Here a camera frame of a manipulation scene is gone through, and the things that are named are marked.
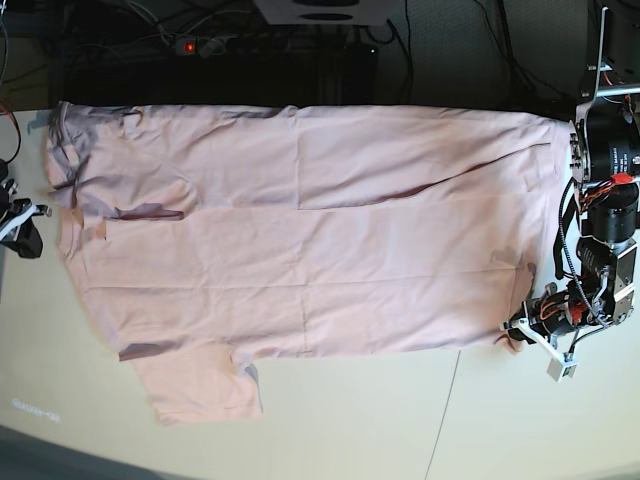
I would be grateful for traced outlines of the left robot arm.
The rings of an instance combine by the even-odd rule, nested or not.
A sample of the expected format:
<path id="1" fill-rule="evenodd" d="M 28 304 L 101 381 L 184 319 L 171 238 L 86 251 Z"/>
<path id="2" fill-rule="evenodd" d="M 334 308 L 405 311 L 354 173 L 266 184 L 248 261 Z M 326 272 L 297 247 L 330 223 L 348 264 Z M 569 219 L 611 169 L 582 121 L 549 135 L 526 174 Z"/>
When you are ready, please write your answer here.
<path id="1" fill-rule="evenodd" d="M 570 377 L 585 339 L 634 311 L 639 246 L 639 4 L 592 1 L 581 102 L 569 149 L 571 178 L 558 211 L 555 283 L 502 326 L 551 357 L 549 374 Z"/>

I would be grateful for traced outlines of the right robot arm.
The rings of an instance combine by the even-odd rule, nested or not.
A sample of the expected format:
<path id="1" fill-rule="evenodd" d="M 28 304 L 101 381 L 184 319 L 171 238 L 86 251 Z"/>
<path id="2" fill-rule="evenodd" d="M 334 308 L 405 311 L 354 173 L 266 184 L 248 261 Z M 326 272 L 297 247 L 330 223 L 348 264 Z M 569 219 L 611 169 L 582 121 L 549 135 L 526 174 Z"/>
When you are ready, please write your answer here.
<path id="1" fill-rule="evenodd" d="M 52 209 L 35 204 L 29 198 L 16 198 L 17 183 L 9 177 L 8 163 L 1 161 L 1 245 L 20 258 L 37 259 L 43 251 L 43 241 L 33 219 L 50 217 Z"/>

